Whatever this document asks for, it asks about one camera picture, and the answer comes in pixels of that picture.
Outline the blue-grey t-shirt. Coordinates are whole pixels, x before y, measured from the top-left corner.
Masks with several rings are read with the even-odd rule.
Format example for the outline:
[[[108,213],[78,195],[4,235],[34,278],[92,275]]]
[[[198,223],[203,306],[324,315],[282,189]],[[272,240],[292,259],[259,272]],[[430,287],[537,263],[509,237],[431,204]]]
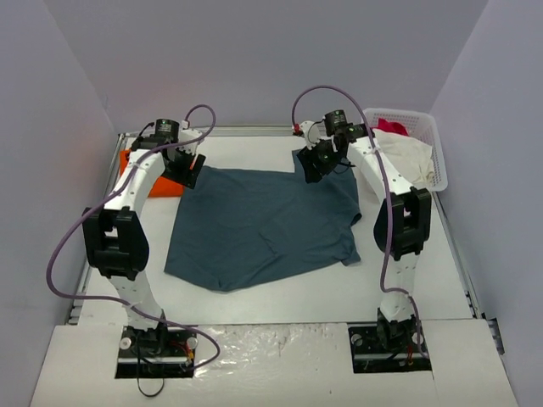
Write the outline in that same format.
[[[360,262],[353,171],[308,183],[292,160],[292,172],[205,166],[181,197],[164,272],[227,293]]]

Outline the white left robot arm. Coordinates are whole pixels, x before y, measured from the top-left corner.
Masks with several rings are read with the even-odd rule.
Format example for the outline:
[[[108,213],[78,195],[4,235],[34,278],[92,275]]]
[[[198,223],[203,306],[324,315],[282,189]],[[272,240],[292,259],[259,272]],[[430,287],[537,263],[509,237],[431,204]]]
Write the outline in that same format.
[[[156,120],[154,134],[138,136],[128,151],[114,197],[82,224],[88,263],[115,288],[128,327],[142,333],[140,344],[151,354],[164,353],[171,334],[162,327],[165,314],[145,273],[150,248],[139,216],[158,179],[196,186],[205,162],[197,153],[202,136],[188,120]]]

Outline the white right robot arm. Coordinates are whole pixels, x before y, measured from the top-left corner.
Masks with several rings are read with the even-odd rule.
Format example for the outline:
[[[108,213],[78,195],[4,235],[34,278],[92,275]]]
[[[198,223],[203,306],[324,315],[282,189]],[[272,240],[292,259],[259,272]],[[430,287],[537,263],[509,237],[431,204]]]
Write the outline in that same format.
[[[419,256],[429,239],[432,198],[425,188],[409,182],[386,157],[375,131],[366,121],[355,125],[342,109],[320,121],[295,123],[293,134],[305,140],[298,155],[309,183],[319,182],[348,161],[357,169],[381,202],[373,227],[373,238],[383,253],[379,287],[383,294],[378,307],[378,344],[395,350],[407,333],[422,331],[420,313],[412,290]]]

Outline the folded orange t-shirt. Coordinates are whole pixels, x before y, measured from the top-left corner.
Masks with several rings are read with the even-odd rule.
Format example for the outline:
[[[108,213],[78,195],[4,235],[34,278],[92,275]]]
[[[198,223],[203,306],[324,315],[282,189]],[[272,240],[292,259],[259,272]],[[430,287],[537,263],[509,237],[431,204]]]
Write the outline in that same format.
[[[128,166],[130,150],[119,152],[119,176],[122,176]],[[184,186],[161,176],[153,185],[148,196],[150,198],[179,198],[183,195]]]

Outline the red t-shirt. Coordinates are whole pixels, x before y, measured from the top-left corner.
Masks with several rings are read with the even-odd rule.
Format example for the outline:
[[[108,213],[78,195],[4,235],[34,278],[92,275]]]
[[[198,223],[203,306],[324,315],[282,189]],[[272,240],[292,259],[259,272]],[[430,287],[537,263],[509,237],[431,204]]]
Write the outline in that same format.
[[[378,118],[377,124],[373,126],[372,129],[394,133],[404,137],[409,136],[409,131],[400,122],[389,121],[384,118]]]

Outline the cream white t-shirt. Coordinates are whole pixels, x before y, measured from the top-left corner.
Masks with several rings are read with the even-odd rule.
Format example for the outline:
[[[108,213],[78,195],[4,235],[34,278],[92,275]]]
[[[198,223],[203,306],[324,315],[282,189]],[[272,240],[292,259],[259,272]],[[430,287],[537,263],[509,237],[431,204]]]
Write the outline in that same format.
[[[380,130],[373,133],[384,155],[409,182],[418,187],[432,186],[435,169],[430,145]]]

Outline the white plastic laundry basket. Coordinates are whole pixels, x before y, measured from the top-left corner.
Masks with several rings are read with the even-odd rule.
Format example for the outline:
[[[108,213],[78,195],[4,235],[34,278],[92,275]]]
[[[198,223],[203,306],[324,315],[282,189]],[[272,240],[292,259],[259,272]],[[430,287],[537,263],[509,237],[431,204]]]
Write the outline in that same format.
[[[412,184],[442,192],[448,187],[445,159],[433,116],[410,110],[364,110],[378,145]]]

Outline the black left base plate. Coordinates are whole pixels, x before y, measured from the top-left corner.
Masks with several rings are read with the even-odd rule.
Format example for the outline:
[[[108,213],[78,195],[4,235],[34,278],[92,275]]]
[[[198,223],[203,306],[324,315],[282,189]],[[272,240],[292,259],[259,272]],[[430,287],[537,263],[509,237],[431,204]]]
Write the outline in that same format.
[[[187,330],[158,325],[142,331],[124,326],[115,378],[191,378],[197,346],[196,334]]]

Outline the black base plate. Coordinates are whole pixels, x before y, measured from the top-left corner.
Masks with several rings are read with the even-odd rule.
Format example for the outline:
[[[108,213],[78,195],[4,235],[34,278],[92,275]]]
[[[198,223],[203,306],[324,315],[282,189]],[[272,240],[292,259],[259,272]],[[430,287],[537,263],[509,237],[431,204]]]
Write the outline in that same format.
[[[354,374],[385,374],[430,372],[430,358],[423,337],[417,332],[400,329],[400,336],[391,344],[385,344],[378,336],[376,323],[348,325],[350,358]]]
[[[197,346],[196,334],[187,330],[158,325],[142,331],[124,326],[115,378],[191,378]]]

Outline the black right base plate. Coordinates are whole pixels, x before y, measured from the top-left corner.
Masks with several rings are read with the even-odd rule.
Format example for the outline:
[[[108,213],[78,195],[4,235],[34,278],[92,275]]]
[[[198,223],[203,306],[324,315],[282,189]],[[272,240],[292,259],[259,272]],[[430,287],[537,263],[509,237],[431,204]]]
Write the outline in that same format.
[[[378,336],[376,323],[348,325],[350,358],[354,374],[385,374],[430,372],[430,358],[423,337],[417,332],[400,329],[400,336],[391,344],[385,344]]]

